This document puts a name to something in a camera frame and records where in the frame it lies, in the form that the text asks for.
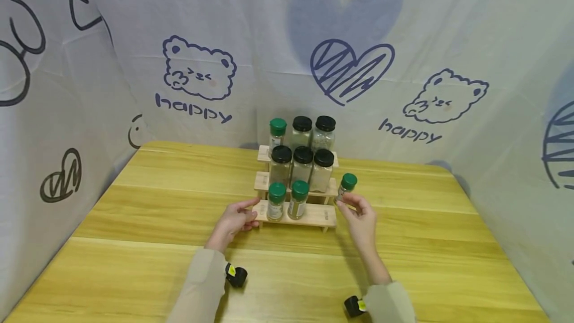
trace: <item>spice jar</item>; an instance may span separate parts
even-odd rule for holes
[[[267,219],[280,221],[283,217],[283,203],[286,200],[287,188],[284,184],[275,182],[269,186],[269,201],[267,205]]]
[[[307,146],[297,147],[293,152],[291,182],[301,180],[309,183],[311,169],[313,169],[313,150]]]
[[[313,170],[309,180],[311,191],[326,192],[328,190],[334,160],[335,156],[329,150],[319,149],[315,152]]]
[[[288,185],[288,175],[291,171],[291,149],[279,145],[271,153],[271,167],[269,169],[269,186],[275,182]]]
[[[319,149],[332,150],[335,144],[335,119],[331,116],[319,116],[315,122],[311,149],[317,152]]]
[[[309,146],[313,121],[307,116],[297,116],[293,119],[293,135],[291,135],[291,150],[299,146]]]
[[[283,145],[286,137],[287,122],[286,120],[275,118],[269,122],[269,157],[273,149],[279,145]]]
[[[287,215],[292,220],[298,220],[305,214],[307,195],[309,195],[309,184],[305,181],[295,181],[291,186],[291,201],[287,209]]]
[[[337,197],[335,198],[335,202],[341,201],[343,199],[343,195],[345,194],[345,192],[352,192],[352,190],[355,189],[356,184],[357,184],[357,176],[353,175],[352,173],[345,173],[345,175],[343,175],[343,179],[341,179],[339,192]]]

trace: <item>sleeve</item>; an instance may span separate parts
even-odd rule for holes
[[[225,293],[226,265],[221,252],[197,251],[167,323],[213,323]]]
[[[370,286],[363,297],[373,323],[416,323],[415,308],[400,282]]]

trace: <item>green lid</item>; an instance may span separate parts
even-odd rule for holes
[[[273,203],[283,203],[286,199],[287,188],[280,182],[273,182],[269,186],[269,201]]]
[[[309,183],[306,183],[302,180],[295,181],[291,186],[291,195],[293,195],[294,199],[298,201],[302,201],[303,199],[307,198],[309,194]]]
[[[341,186],[347,191],[352,191],[357,184],[357,176],[352,173],[345,173],[343,179],[341,180]]]
[[[273,136],[283,136],[286,134],[287,122],[286,120],[275,118],[269,122],[271,126],[271,135]]]

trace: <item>person's left hand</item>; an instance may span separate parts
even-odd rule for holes
[[[204,248],[225,253],[227,245],[233,241],[239,231],[249,231],[253,227],[259,226],[259,222],[254,221],[257,212],[248,210],[249,207],[257,205],[260,198],[252,198],[249,201],[231,203],[228,205],[215,224],[214,231],[205,243]]]

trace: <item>spice rack step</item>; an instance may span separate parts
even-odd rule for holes
[[[335,157],[335,160],[333,161],[333,168],[337,168],[339,167],[339,158],[337,158],[336,152],[333,152],[333,156]],[[259,145],[259,152],[257,152],[257,161],[267,163],[271,162],[271,158],[269,158],[268,145]]]
[[[337,215],[335,213],[335,206],[331,205],[317,205],[307,203],[305,207],[305,214],[298,220],[291,219],[287,214],[288,202],[283,203],[283,217],[280,221],[274,222],[267,219],[267,205],[269,202],[262,199],[257,205],[253,206],[253,210],[257,212],[256,221],[270,222],[287,225],[299,226],[318,226],[322,227],[325,233],[328,228],[335,228],[337,226]]]
[[[261,198],[265,198],[265,192],[269,191],[269,172],[257,171],[255,175],[255,184],[253,186],[254,190],[259,192]],[[326,192],[309,192],[309,196],[325,197],[325,204],[329,201],[329,198],[336,197],[337,192],[337,180],[331,177],[329,180],[329,188]],[[287,188],[287,193],[291,192],[291,188]]]

